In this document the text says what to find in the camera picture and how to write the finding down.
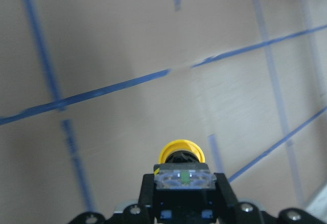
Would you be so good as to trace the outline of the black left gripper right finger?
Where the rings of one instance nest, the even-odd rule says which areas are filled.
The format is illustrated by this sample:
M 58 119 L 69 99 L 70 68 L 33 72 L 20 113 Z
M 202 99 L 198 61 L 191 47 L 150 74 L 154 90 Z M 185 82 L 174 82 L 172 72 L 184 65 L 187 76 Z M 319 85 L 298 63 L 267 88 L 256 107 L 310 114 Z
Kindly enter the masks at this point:
M 261 223 L 258 207 L 248 201 L 239 201 L 223 173 L 215 173 L 217 214 L 223 223 Z

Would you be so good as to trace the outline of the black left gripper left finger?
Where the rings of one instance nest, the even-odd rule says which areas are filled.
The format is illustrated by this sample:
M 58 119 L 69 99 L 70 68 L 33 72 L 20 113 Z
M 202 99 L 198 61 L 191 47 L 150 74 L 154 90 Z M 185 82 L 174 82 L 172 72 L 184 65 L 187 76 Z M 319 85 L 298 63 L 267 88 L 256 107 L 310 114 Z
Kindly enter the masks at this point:
M 155 192 L 155 174 L 145 174 L 137 203 L 123 211 L 123 223 L 160 223 L 158 211 L 155 210 Z

